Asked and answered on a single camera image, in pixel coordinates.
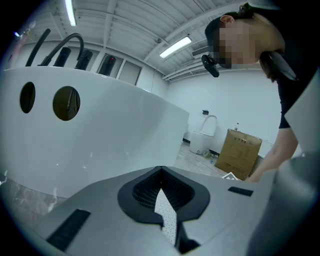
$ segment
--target air conditioner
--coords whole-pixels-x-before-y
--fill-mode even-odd
[[[206,47],[203,47],[203,48],[200,48],[198,50],[193,51],[192,57],[194,59],[200,59],[202,55],[204,55],[204,54],[207,55],[208,53],[209,53],[209,49],[208,49],[208,46],[206,46]]]

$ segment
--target white toilet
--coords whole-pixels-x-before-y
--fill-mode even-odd
[[[215,115],[208,115],[201,126],[200,131],[194,131],[190,139],[190,151],[195,154],[203,154],[212,146],[213,137],[218,126]]]

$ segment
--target ceiling light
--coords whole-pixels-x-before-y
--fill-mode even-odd
[[[72,0],[64,0],[71,26],[77,25]]]
[[[184,47],[184,46],[186,46],[187,44],[190,44],[190,43],[191,43],[191,39],[186,36],[185,38],[181,39],[180,41],[176,42],[174,45],[172,45],[171,47],[166,49],[163,53],[161,53],[160,57],[161,58],[165,58],[168,55],[170,55],[173,52],[175,52],[176,50],[178,50],[181,47]]]

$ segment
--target ceiling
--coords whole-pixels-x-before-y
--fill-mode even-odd
[[[207,72],[200,56],[195,58],[192,52],[207,46],[205,28],[211,20],[237,11],[243,3],[241,0],[73,0],[77,25],[71,26],[65,1],[50,0],[30,17],[29,21],[36,21],[30,36],[36,42],[47,28],[51,33],[46,41],[80,33],[85,43],[128,54],[166,75],[164,79],[173,81]],[[166,58],[160,57],[160,53],[187,35],[192,41],[189,45]]]

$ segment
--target cardboard box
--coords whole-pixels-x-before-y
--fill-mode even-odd
[[[225,141],[214,166],[245,180],[254,166],[262,139],[228,129]]]

